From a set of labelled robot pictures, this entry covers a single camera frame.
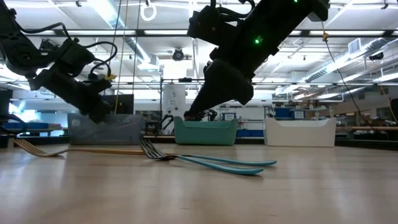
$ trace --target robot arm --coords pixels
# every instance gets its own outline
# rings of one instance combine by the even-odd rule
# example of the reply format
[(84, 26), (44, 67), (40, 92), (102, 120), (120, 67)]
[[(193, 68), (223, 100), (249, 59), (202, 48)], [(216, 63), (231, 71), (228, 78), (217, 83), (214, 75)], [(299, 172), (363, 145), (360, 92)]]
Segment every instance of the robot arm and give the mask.
[[(239, 0), (242, 4), (253, 0)], [(328, 19), (329, 0), (261, 0), (245, 20), (216, 0), (190, 18), (188, 35), (215, 44), (204, 69), (205, 84), (189, 113), (197, 114), (229, 100), (245, 105), (253, 97), (254, 71), (275, 55), (278, 46), (306, 18)], [(237, 26), (227, 22), (236, 21)]]
[[(111, 87), (110, 81), (102, 79), (97, 82), (78, 82), (74, 79), (85, 65), (97, 60), (87, 50), (90, 46), (84, 47), (78, 44), (78, 39), (72, 40), (69, 37), (56, 51), (44, 55), (21, 32), (23, 28), (16, 22), (15, 16), (16, 11), (8, 9), (4, 1), (0, 0), (0, 51), (7, 68), (25, 76), (31, 90), (44, 87), (77, 107), (81, 114), (88, 114), (90, 119), (99, 123), (110, 112), (110, 105), (102, 101), (98, 93)], [(39, 68), (46, 68), (51, 63), (53, 65), (49, 69), (36, 74)]]

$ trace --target fork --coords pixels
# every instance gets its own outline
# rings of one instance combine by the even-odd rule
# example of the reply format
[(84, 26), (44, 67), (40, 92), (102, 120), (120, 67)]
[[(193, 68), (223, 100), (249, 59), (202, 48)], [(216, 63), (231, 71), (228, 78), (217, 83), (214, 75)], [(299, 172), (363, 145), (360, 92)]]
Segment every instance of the fork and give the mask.
[(146, 139), (142, 139), (140, 141), (140, 147), (149, 159), (154, 159), (154, 160), (158, 160), (158, 161), (169, 161), (169, 160), (178, 158), (178, 159), (193, 162), (193, 163), (196, 163), (199, 165), (203, 165), (205, 167), (216, 169), (219, 171), (229, 172), (232, 174), (253, 175), (253, 174), (262, 172), (264, 169), (263, 168), (243, 169), (243, 168), (238, 168), (238, 167), (227, 167), (227, 166), (222, 166), (219, 164), (213, 164), (210, 162), (192, 159), (191, 157), (194, 157), (197, 159), (206, 159), (206, 160), (210, 160), (210, 161), (227, 162), (230, 164), (237, 164), (237, 165), (244, 165), (244, 166), (271, 166), (276, 163), (276, 161), (246, 162), (246, 161), (235, 161), (235, 160), (230, 160), (230, 159), (221, 159), (221, 158), (215, 158), (215, 157), (194, 156), (194, 155), (170, 155), (170, 156), (167, 156), (160, 150), (156, 149), (156, 147), (149, 140), (146, 140)]

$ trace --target white bin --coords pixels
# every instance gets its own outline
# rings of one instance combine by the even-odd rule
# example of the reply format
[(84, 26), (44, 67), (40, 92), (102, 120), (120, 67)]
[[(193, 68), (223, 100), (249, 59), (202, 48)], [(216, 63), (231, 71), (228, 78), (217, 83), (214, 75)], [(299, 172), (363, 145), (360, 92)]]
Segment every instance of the white bin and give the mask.
[(321, 121), (264, 121), (264, 142), (268, 146), (334, 147), (336, 118)]

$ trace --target security camera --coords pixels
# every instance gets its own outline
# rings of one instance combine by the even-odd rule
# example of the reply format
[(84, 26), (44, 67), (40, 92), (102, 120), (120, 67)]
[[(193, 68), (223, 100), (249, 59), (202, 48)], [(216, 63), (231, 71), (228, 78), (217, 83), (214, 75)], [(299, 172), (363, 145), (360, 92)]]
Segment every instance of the security camera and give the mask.
[(183, 59), (184, 59), (184, 53), (182, 52), (182, 49), (175, 49), (173, 53), (173, 60), (179, 62)]

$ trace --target teal plastic basket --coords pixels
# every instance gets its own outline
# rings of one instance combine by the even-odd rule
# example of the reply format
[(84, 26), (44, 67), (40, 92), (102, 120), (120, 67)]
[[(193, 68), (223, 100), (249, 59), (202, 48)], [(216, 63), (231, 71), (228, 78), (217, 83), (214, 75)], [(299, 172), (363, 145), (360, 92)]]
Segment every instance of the teal plastic basket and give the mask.
[(232, 146), (235, 143), (238, 120), (232, 121), (183, 121), (174, 117), (175, 142)]

